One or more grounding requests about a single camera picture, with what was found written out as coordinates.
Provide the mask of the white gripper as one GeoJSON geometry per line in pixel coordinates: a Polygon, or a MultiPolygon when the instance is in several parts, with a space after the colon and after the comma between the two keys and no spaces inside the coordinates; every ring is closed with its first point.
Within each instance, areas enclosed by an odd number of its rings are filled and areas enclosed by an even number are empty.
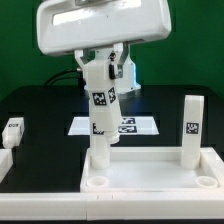
{"type": "Polygon", "coordinates": [[[161,40],[171,32],[167,0],[97,0],[84,5],[76,0],[46,0],[37,10],[36,24],[42,53],[74,52],[80,68],[88,63],[88,49],[114,44],[109,56],[112,80],[123,77],[129,54],[126,42],[161,40]]]}

